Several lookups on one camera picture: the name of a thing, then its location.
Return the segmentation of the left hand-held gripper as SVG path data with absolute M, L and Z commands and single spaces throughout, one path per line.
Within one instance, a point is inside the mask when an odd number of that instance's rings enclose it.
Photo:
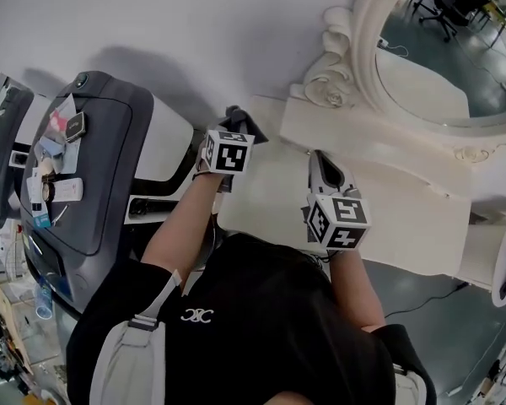
M 234 177 L 246 172 L 254 141 L 249 134 L 208 130 L 197 156 L 196 175 L 220 175 L 218 192 L 232 192 Z

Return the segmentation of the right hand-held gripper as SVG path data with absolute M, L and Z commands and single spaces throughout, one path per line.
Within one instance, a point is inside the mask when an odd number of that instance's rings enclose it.
M 327 251 L 358 249 L 371 228 L 371 216 L 352 172 L 315 150 L 310 154 L 308 185 L 308 205 L 302 208 L 307 241 Z

